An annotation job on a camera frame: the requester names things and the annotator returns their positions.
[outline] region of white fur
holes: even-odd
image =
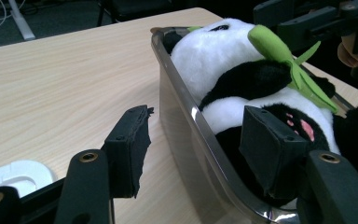
[[[228,25],[228,30],[211,29]],[[235,19],[205,26],[186,35],[172,51],[172,61],[197,105],[229,69],[263,56],[249,42],[253,24]]]
[[[330,151],[339,154],[338,146],[334,138],[333,115],[327,109],[319,108],[313,102],[302,96],[298,91],[290,88],[282,90],[263,98],[251,101],[240,97],[228,97],[219,99],[204,107],[202,114],[214,134],[242,125],[243,109],[246,105],[262,107],[282,103],[298,109],[315,120],[321,127],[327,139]]]

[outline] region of panda eye patch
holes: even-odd
[[[229,27],[228,25],[221,25],[221,26],[217,26],[217,27],[213,28],[210,31],[228,30],[228,27]]]

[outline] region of stainless steel container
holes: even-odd
[[[202,223],[299,223],[296,210],[275,208],[248,190],[218,144],[163,46],[169,32],[152,36],[160,64],[160,119],[187,192]]]

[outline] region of chair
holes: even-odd
[[[101,0],[97,26],[101,26],[105,10],[110,13],[112,23],[116,23],[190,8],[196,4],[197,0]]]

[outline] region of panda ear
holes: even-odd
[[[169,32],[164,36],[162,40],[162,45],[167,50],[167,53],[169,55],[171,55],[173,48],[182,38],[183,37],[176,32]]]

